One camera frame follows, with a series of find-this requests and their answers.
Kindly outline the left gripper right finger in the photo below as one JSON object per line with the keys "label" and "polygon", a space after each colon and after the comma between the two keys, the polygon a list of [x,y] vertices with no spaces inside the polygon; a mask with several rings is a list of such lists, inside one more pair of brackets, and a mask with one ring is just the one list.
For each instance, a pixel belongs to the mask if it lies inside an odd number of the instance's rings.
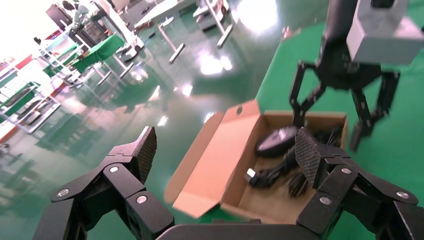
{"label": "left gripper right finger", "polygon": [[316,194],[296,223],[326,240],[348,212],[378,240],[421,240],[424,209],[411,192],[362,169],[342,148],[297,131],[295,160]]}

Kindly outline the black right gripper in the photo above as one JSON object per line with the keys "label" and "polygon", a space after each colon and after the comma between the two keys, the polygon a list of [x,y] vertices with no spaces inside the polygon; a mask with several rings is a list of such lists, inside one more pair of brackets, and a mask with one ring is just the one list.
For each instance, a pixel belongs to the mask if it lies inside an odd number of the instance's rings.
{"label": "black right gripper", "polygon": [[[329,1],[316,65],[304,61],[297,64],[289,94],[289,103],[293,109],[292,124],[301,128],[305,126],[306,112],[324,94],[327,86],[335,89],[353,89],[351,95],[358,123],[354,125],[349,146],[354,152],[358,149],[361,140],[372,134],[375,124],[389,115],[400,80],[399,72],[382,73],[379,64],[359,63],[352,60],[347,46],[347,37],[352,27],[357,3],[356,0]],[[325,85],[320,82],[305,100],[299,103],[298,96],[306,70],[313,71]],[[380,76],[381,85],[375,109],[370,111],[362,88]]]}

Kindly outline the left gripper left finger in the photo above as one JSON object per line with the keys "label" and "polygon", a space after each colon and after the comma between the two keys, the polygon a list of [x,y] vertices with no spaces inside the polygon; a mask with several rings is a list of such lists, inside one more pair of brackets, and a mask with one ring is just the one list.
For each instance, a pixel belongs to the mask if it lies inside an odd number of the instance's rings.
{"label": "left gripper left finger", "polygon": [[136,239],[157,239],[175,219],[145,186],[156,150],[152,126],[114,146],[96,168],[52,192],[33,238],[85,240],[104,215],[116,212]]}

